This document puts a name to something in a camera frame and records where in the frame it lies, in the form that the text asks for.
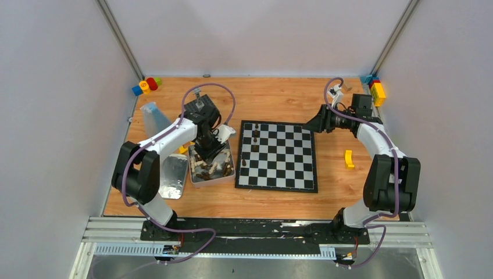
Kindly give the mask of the silver tin lid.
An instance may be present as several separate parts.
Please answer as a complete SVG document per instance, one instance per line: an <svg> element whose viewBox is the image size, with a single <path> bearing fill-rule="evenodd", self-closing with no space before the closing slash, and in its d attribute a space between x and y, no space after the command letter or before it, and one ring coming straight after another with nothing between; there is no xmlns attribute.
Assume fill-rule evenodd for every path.
<svg viewBox="0 0 493 279"><path fill-rule="evenodd" d="M160 164L159 195L163 199L180 199L188 173L188 156L173 153Z"/></svg>

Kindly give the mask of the folding chess board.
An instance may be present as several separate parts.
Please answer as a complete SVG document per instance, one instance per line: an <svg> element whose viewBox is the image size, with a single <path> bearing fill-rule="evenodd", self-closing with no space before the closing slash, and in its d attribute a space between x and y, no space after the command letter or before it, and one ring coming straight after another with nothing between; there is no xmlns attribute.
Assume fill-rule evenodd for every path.
<svg viewBox="0 0 493 279"><path fill-rule="evenodd" d="M255 123L259 123L257 138ZM259 145L259 151L252 152L252 145ZM315 135L301 123L243 120L237 165L236 188L318 192Z"/></svg>

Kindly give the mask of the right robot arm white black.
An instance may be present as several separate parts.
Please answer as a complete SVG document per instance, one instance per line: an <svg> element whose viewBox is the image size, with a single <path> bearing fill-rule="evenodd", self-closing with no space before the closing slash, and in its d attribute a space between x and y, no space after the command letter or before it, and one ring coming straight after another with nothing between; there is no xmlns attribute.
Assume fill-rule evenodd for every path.
<svg viewBox="0 0 493 279"><path fill-rule="evenodd" d="M349 108L321 105L303 128L314 133L349 130L363 144L372 163L363 186L363 196L354 205L338 211L329 225L338 242L363 234L365 226L379 217L395 217L416 206L421 163L400 151L386 134L383 122L373 116L369 95L355 94Z"/></svg>

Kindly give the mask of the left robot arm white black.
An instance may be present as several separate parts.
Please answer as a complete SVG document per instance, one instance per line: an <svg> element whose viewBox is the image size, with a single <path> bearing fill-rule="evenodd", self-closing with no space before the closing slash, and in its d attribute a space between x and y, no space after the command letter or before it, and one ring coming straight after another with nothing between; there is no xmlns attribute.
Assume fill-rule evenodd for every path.
<svg viewBox="0 0 493 279"><path fill-rule="evenodd" d="M220 119L219 110L210 105L198 112L183 111L170 126L139 143L125 142L119 151L111 185L120 191L124 203L132 204L156 225L156 233L164 240L178 233L177 215L159 195L161 164L186 142L202 160L210 163L222 151L225 140L214 128Z"/></svg>

